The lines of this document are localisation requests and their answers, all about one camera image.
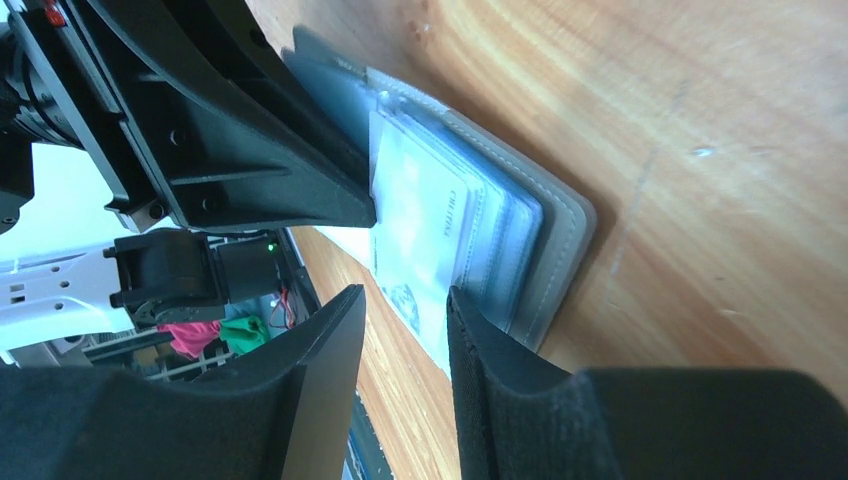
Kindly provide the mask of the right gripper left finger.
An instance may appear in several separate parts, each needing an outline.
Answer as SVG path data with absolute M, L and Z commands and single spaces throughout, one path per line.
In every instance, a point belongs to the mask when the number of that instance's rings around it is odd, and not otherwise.
M 338 479 L 364 343 L 362 286 L 188 383 L 5 368 L 5 479 Z

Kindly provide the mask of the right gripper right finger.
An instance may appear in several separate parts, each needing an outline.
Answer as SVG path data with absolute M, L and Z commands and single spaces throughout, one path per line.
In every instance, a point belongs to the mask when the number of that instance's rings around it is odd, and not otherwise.
M 792 370 L 563 370 L 447 298 L 465 479 L 843 479 L 847 412 Z

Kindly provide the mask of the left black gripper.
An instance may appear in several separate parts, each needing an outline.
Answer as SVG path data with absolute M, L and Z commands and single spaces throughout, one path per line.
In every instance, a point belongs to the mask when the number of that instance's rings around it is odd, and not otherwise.
M 86 152 L 134 233 L 169 208 L 209 232 L 375 223 L 366 155 L 244 2 L 2 5 L 2 232 L 35 197 L 36 144 Z

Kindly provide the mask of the white credit card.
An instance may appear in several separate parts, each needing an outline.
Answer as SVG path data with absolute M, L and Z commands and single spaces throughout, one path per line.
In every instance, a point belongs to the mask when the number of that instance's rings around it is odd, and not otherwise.
M 319 231 L 372 274 L 431 360 L 449 372 L 446 299 L 456 278 L 469 186 L 403 113 L 369 116 L 370 228 Z

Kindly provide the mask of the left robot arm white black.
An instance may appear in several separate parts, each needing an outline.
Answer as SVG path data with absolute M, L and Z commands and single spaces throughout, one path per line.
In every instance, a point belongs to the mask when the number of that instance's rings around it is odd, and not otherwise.
M 94 161 L 130 235 L 1 276 L 1 346 L 214 321 L 280 291 L 286 227 L 370 227 L 368 158 L 243 1 L 11 1 L 1 25 L 1 228 L 32 149 Z

